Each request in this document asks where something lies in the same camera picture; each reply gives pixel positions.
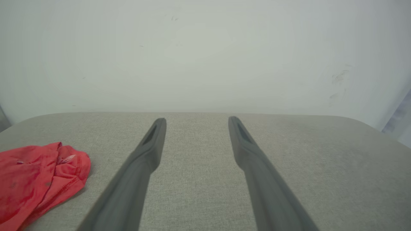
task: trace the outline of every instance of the gray upholstered cushion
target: gray upholstered cushion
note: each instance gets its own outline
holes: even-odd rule
[[[89,154],[86,187],[28,230],[73,231],[156,118],[167,119],[140,230],[256,230],[229,114],[62,113],[0,133],[0,151],[64,145]],[[411,230],[411,150],[334,116],[237,115],[320,230]]]

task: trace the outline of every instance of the white wall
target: white wall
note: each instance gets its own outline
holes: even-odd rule
[[[338,115],[382,129],[410,87],[409,0],[4,0],[0,105]]]

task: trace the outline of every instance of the crumpled red fabric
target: crumpled red fabric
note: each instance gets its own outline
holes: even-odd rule
[[[0,152],[0,230],[23,230],[82,189],[91,162],[61,142]]]

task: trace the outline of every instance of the red cloth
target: red cloth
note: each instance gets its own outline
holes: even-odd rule
[[[0,152],[0,230],[23,230],[76,194],[90,166],[85,152],[61,142]]]

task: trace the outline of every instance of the gray fabric surface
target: gray fabric surface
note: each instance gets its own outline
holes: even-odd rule
[[[89,154],[86,187],[28,230],[73,231],[156,118],[167,119],[140,230],[256,230],[229,114],[62,113],[0,133],[0,151],[64,145]],[[411,230],[411,150],[335,116],[238,116],[320,230]]]

